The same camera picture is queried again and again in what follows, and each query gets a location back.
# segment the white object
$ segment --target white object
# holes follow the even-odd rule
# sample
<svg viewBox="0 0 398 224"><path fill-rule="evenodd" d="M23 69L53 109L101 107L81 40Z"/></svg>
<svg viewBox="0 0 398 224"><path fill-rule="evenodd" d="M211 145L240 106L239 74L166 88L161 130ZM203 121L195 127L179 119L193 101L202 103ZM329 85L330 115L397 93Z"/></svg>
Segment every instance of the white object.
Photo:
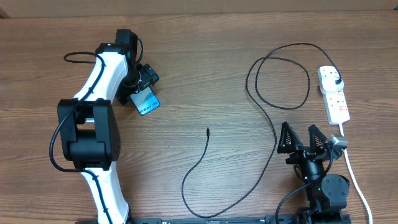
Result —
<svg viewBox="0 0 398 224"><path fill-rule="evenodd" d="M342 91L344 88L344 81L339 84L336 81L340 78L334 66L322 66L318 69L319 87L323 94L334 93Z"/></svg>
<svg viewBox="0 0 398 224"><path fill-rule="evenodd" d="M99 186L103 194L106 208L113 223L126 223L129 215L129 205L125 201L119 184L119 177L116 171L116 162L112 162L109 170L104 171L102 168L86 168L98 176ZM87 173L81 173L87 180L93 194L95 205L98 211L98 223L108 224L109 220L104 213L98 188L93 177Z"/></svg>
<svg viewBox="0 0 398 224"><path fill-rule="evenodd" d="M340 123L338 126L339 126L339 128L340 128L340 134L341 134L342 136L344 136L343 125ZM354 176L354 172L353 172L353 170L352 170L352 168L351 168L351 164L349 163L347 149L344 150L344 158L346 159L348 172L349 172L349 175L351 176L351 179L353 180L355 189L356 189L356 191L358 192L359 196L361 197L361 200L362 200L363 204L365 205L365 208L366 208L366 211L367 211L368 217L369 217L369 224L373 224L373 217L372 217L371 208L369 207L369 204L368 204L368 202L366 201L365 196L362 194L362 191L361 191L361 189L359 188L358 183L356 182L356 179L355 179L355 176Z"/></svg>
<svg viewBox="0 0 398 224"><path fill-rule="evenodd" d="M343 92L344 82L342 80L339 85L336 84L335 80L339 79L339 76L336 68L333 66L320 67L318 70L318 77L319 87L321 89L321 92L323 93L323 101L325 102L326 114L328 116L329 124L338 124L340 134L344 136L343 123L350 119L346 98ZM362 194L358 183L356 182L354 172L351 168L351 164L349 163L347 149L344 150L344 157L346 159L348 172L354 183L355 189L366 207L366 211L369 217L369 224L373 224L371 209L364 195Z"/></svg>
<svg viewBox="0 0 398 224"><path fill-rule="evenodd" d="M102 98L104 100L111 100L113 103L116 91L122 79L127 75L127 60L125 55L118 54L117 52L104 52L99 54L99 56L105 61L104 72L97 85L94 87L92 94L87 97L86 101L95 101ZM79 100L89 91L89 87L93 85L100 74L101 67L101 60L96 58L95 66L90 77L88 77L87 82L74 98L78 98Z"/></svg>

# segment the wooden surface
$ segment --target wooden surface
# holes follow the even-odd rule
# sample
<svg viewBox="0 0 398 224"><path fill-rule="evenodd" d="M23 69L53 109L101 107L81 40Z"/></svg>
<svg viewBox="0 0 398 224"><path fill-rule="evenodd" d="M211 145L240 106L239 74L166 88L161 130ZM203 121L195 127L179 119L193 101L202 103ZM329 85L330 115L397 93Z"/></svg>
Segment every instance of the wooden surface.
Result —
<svg viewBox="0 0 398 224"><path fill-rule="evenodd" d="M393 10L398 0L0 0L11 18Z"/></svg>
<svg viewBox="0 0 398 224"><path fill-rule="evenodd" d="M94 51L112 42L116 29L132 29L144 42L144 63L160 75L153 88L162 106L147 116L114 104L121 133L118 174L135 217L193 218L181 198L181 181L206 157L185 184L192 209L219 212L255 183L269 157L273 136L264 115L244 90L252 63L294 42L323 47L346 83L351 121L345 124L357 181L375 223L398 219L398 14L397 12L301 12L207 16L134 16L0 20L0 223L73 223L95 219L89 188L80 174L54 169L48 146L57 126L57 103L86 82L92 65L66 63L64 54ZM305 144L307 127L328 125L317 69L328 65L321 52L292 47L276 56L299 61L311 76L307 103L284 111L264 105L277 132L289 121ZM250 90L254 91L254 76ZM301 68L269 61L259 88L273 103L298 105L307 79ZM57 141L55 158L72 167ZM220 217L260 217L300 186L287 155L275 155L257 189ZM343 158L332 173L349 177ZM281 212L305 206L304 194ZM366 211L354 187L348 207L354 223Z"/></svg>

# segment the robotic arm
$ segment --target robotic arm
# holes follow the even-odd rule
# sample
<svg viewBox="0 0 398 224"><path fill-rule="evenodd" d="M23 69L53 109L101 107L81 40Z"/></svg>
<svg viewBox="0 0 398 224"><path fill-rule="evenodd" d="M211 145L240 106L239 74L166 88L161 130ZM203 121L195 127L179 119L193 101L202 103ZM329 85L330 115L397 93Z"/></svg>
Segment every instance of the robotic arm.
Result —
<svg viewBox="0 0 398 224"><path fill-rule="evenodd" d="M92 93L75 107L100 74L103 64L98 57L83 88L73 99L61 100L58 104L59 122L67 116L60 128L63 155L82 171L98 210L98 220L89 223L108 224L110 219L119 224L130 220L129 205L122 195L116 171L120 135L112 102L116 97L125 105L132 94L138 94L159 80L158 74L148 64L142 66L136 61L138 40L131 30L118 30L115 44L100 44L96 53L104 60L105 67ZM74 110L73 116L68 116L71 110ZM95 129L78 129L77 125L85 122L94 122Z"/></svg>

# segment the tabletop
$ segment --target tabletop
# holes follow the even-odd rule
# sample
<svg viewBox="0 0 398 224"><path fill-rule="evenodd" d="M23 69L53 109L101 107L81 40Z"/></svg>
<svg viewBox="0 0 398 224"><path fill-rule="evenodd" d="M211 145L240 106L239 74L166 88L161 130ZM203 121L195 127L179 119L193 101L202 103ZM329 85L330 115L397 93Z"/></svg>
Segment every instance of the tabletop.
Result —
<svg viewBox="0 0 398 224"><path fill-rule="evenodd" d="M143 63L160 80L153 87L161 102L140 116L134 106L114 102L121 135L118 175L137 218L195 218L184 206L181 183L199 160L210 128L208 151L185 183L185 197L201 215L219 212L242 197L259 178L274 136L264 114L248 97L245 80L253 62L272 49L295 42L322 47L345 81L351 120L344 124L351 165L375 222L396 223L398 214L398 13L290 12L179 16L112 16L0 19L0 223L73 223L95 219L96 208L80 174L52 167L48 146L58 124L57 104L86 82L90 64L63 61L66 53L94 52L113 42L116 29L131 29L144 43ZM329 65L316 48L298 46L274 54L301 63L310 74L310 94L297 110L260 101L275 125L288 121L308 145L316 124L328 124L317 70ZM254 75L249 79L254 94ZM269 60L259 74L259 91L271 103L300 104L307 91L304 71ZM286 154L274 154L257 188L220 217L261 217L275 212L301 186ZM55 160L72 168L62 155ZM349 178L344 158L331 173ZM305 194L281 213L306 206ZM355 188L348 206L353 223L367 223Z"/></svg>

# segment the white cable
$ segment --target white cable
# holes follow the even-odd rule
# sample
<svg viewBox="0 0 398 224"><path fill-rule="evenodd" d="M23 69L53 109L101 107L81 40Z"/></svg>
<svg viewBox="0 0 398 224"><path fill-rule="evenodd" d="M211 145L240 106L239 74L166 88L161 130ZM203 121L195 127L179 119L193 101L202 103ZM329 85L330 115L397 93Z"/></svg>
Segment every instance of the white cable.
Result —
<svg viewBox="0 0 398 224"><path fill-rule="evenodd" d="M340 128L340 134L342 136L344 136L344 131L343 131L343 124L339 123L338 127ZM368 216L369 216L369 224L373 224L373 217L372 217L372 211L371 208L368 205L368 202L365 199L365 196L362 194L361 189L359 189L358 183L356 182L355 176L354 176L354 172L351 168L351 164L349 163L349 159L348 159L348 152L347 149L344 150L344 157L346 159L346 163L347 163L347 168L348 168L348 172L351 176L351 179L353 180L354 186L356 191L358 192L359 196L361 197L363 204L366 207L366 211L368 212Z"/></svg>

